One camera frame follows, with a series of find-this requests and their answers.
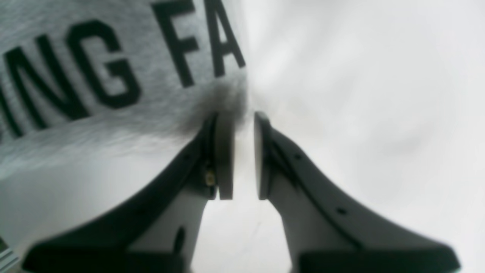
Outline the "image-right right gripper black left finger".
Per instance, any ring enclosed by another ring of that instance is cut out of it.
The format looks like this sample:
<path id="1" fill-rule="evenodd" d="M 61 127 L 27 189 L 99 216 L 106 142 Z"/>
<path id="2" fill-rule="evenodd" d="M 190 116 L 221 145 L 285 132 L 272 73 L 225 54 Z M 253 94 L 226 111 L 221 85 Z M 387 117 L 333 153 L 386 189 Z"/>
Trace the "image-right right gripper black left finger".
<path id="1" fill-rule="evenodd" d="M 233 198 L 235 121 L 213 113 L 148 185 L 119 206 L 31 247 L 30 273 L 185 273 L 208 201 Z"/>

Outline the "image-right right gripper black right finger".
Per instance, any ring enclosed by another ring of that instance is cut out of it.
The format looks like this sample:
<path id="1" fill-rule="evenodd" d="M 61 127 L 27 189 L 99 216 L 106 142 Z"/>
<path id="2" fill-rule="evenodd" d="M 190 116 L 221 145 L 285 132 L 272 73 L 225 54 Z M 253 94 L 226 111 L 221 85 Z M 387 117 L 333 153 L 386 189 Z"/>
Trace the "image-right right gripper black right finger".
<path id="1" fill-rule="evenodd" d="M 454 273 L 453 249 L 397 225 L 338 188 L 261 111 L 258 197 L 281 216 L 294 273 Z"/>

